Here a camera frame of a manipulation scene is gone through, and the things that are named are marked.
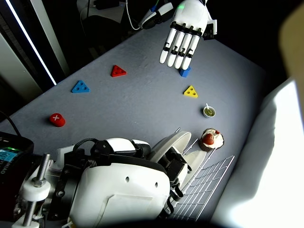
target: blue cube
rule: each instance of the blue cube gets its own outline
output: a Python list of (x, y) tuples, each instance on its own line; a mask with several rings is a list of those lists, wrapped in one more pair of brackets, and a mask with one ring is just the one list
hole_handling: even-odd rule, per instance
[(187, 70), (180, 69), (180, 76), (187, 77), (190, 70), (191, 70), (191, 67), (188, 67)]

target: white fabric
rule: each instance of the white fabric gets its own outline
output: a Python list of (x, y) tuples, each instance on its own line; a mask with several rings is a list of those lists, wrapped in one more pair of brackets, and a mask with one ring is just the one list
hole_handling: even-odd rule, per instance
[(234, 228), (303, 225), (303, 143), (295, 82), (287, 80), (264, 99), (211, 221)]

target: triangular toy with holes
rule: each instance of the triangular toy with holes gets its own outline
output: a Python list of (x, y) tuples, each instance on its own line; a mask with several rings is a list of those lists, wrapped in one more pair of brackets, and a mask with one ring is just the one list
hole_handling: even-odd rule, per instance
[(126, 75), (127, 72), (123, 69), (121, 69), (118, 65), (114, 65), (111, 76), (112, 77), (117, 77), (117, 76), (122, 76)]
[(195, 89), (192, 85), (190, 85), (189, 88), (184, 92), (184, 95), (194, 97), (194, 98), (199, 97), (198, 93), (195, 91)]
[(88, 93), (90, 91), (91, 90), (89, 89), (89, 87), (87, 87), (87, 85), (82, 80), (79, 80), (71, 92), (73, 94), (76, 94), (76, 93)]

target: white light strip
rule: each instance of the white light strip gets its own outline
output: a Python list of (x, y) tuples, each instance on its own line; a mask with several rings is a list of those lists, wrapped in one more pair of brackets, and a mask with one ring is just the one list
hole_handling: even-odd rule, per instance
[(56, 86), (56, 85), (57, 85), (57, 83), (56, 83), (56, 82), (55, 82), (55, 80), (53, 79), (53, 77), (52, 77), (52, 75), (51, 75), (50, 71), (48, 70), (47, 66), (46, 66), (46, 65), (45, 65), (45, 63), (43, 62), (43, 60), (42, 60), (42, 58), (41, 58), (40, 54), (38, 53), (38, 51), (37, 51), (37, 49), (36, 49), (35, 45), (33, 44), (33, 42), (32, 42), (32, 40), (30, 39), (30, 37), (29, 37), (28, 33), (26, 32), (26, 30), (25, 30), (25, 28), (24, 28), (23, 24), (21, 23), (21, 20), (19, 19), (19, 17), (18, 17), (18, 15), (17, 15), (17, 13), (15, 12), (15, 9), (13, 8), (12, 4), (10, 3), (10, 0), (6, 0), (6, 3), (7, 3), (7, 5), (9, 6), (10, 11), (13, 13), (13, 15), (14, 15), (14, 17), (15, 17), (16, 21), (18, 22), (18, 24), (19, 24), (19, 26), (20, 26), (21, 30), (23, 31), (23, 33), (24, 33), (25, 37), (28, 39), (29, 44), (32, 46), (32, 48), (33, 48), (34, 52), (36, 53), (36, 55), (37, 55), (38, 59), (40, 60), (40, 62), (41, 62), (41, 64), (42, 64), (42, 66), (43, 66), (43, 67), (44, 67), (44, 69), (46, 70), (46, 72), (47, 72), (47, 74), (48, 74), (49, 78), (52, 80), (52, 82), (53, 82), (53, 83), (54, 83), (54, 85)]

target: gray table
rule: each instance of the gray table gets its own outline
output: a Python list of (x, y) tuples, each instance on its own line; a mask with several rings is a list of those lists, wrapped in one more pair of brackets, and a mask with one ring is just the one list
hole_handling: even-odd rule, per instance
[[(124, 137), (155, 145), (178, 127), (192, 132), (193, 139), (212, 127), (224, 135), (225, 145), (209, 164), (237, 157), (262, 100), (264, 70), (210, 40), (199, 43), (192, 70), (183, 78), (159, 63), (168, 32), (168, 23), (140, 31), (12, 115), (21, 134), (35, 143), (34, 152), (48, 152), (55, 159), (57, 148), (87, 137)], [(128, 74), (112, 78), (113, 65)], [(91, 92), (71, 93), (78, 80), (84, 80)], [(189, 85), (196, 89), (197, 99), (183, 95)], [(214, 118), (202, 115), (205, 103), (216, 109)], [(64, 127), (48, 122), (56, 112), (66, 119)], [(0, 131), (13, 133), (7, 121), (0, 124)], [(205, 208), (204, 219), (212, 215), (231, 170)]]

